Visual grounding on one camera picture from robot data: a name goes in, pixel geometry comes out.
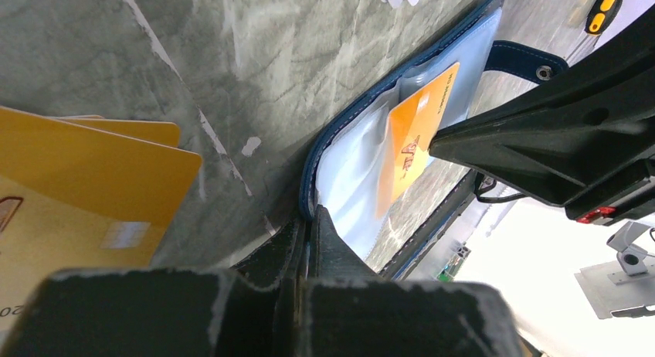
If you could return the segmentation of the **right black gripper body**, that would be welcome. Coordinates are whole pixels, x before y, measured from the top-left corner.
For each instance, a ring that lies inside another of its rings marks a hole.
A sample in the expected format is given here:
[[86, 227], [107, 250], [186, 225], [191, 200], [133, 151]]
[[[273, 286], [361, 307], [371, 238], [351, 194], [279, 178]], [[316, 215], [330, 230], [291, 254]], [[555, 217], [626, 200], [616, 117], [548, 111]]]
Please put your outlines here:
[[570, 220], [610, 226], [654, 212], [653, 160], [575, 160], [565, 176], [576, 185], [565, 205]]

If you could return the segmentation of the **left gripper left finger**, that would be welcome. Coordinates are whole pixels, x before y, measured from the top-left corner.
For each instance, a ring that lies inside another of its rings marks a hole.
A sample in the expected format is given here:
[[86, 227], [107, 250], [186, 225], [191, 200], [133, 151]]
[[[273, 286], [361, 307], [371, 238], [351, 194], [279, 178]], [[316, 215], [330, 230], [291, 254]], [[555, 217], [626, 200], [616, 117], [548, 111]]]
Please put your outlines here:
[[68, 269], [32, 292], [3, 356], [288, 356], [302, 219], [233, 267]]

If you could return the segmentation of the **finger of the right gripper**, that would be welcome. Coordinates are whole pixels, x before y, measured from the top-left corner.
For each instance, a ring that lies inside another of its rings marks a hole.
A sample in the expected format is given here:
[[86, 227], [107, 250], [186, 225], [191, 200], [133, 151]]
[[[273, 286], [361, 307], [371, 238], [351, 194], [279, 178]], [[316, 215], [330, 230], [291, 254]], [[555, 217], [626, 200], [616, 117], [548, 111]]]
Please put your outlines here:
[[654, 19], [642, 16], [564, 73], [437, 133], [432, 156], [565, 207], [575, 160], [654, 161]]

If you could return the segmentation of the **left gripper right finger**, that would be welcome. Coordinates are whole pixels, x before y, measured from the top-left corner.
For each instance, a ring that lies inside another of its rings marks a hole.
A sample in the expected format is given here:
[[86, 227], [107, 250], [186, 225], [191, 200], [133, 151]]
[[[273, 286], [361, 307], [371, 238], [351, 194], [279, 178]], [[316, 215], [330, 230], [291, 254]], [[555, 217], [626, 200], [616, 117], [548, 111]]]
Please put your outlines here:
[[316, 268], [304, 285], [303, 356], [520, 356], [514, 318], [488, 285], [384, 280], [318, 206]]

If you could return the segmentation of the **blue leather card holder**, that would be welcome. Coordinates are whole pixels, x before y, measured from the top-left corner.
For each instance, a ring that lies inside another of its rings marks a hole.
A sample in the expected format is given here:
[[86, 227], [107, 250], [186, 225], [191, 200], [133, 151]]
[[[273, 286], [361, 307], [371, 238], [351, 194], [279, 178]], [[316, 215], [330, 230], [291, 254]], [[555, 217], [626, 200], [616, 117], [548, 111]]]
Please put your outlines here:
[[482, 1], [318, 135], [301, 177], [300, 211], [312, 220], [325, 208], [357, 258], [372, 252], [392, 204], [425, 170], [436, 132], [467, 119], [484, 72], [541, 84], [567, 70], [560, 56], [497, 39], [503, 6]]

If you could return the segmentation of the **gold VIP card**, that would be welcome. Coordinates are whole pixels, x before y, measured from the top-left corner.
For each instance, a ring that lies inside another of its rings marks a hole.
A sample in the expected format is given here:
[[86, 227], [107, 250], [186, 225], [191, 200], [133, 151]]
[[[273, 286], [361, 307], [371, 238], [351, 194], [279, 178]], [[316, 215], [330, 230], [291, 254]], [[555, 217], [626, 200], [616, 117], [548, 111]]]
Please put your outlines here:
[[415, 180], [428, 160], [428, 145], [448, 104], [460, 64], [447, 67], [394, 107], [388, 115], [391, 151], [382, 163], [375, 216], [382, 218]]

